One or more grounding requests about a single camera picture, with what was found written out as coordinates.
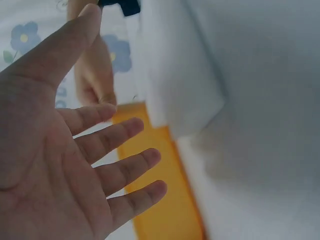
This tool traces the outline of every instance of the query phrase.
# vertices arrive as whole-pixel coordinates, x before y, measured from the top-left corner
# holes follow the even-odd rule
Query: hand
[[[117,105],[110,53],[100,35],[76,62],[74,75],[77,97],[83,105]]]
[[[100,9],[88,5],[0,73],[0,239],[103,240],[166,193],[166,184],[156,181],[106,199],[159,162],[155,149],[91,167],[142,131],[141,120],[74,139],[115,108],[54,108],[58,85],[96,38],[100,21]]]

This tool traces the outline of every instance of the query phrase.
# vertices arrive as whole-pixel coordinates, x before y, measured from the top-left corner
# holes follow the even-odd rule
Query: fist
[[[74,75],[76,94],[83,105],[117,105],[110,53],[100,35],[76,62]]]

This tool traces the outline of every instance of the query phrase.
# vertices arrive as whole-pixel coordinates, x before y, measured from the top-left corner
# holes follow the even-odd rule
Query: yellow object
[[[28,35],[21,34],[20,41],[23,42],[23,43],[26,43],[28,41]]]
[[[156,148],[161,152],[162,161],[127,186],[126,191],[131,193],[156,180],[163,180],[168,185],[166,196],[133,220],[138,239],[204,240],[202,220],[168,128],[152,128],[144,104],[120,106],[113,122],[120,123],[132,117],[143,120],[144,132],[118,148],[119,158]]]

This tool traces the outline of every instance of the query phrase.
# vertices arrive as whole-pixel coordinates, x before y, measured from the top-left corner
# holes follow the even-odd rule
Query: black strap
[[[99,0],[101,7],[119,4],[125,17],[140,13],[140,5],[137,0]]]

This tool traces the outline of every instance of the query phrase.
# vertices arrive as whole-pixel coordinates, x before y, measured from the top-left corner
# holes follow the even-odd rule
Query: flower pattern
[[[132,68],[129,43],[124,40],[119,40],[118,37],[113,34],[104,35],[102,38],[108,45],[110,51],[113,73],[129,72]]]
[[[38,25],[34,21],[26,25],[17,25],[11,31],[11,47],[21,55],[29,52],[40,42]]]

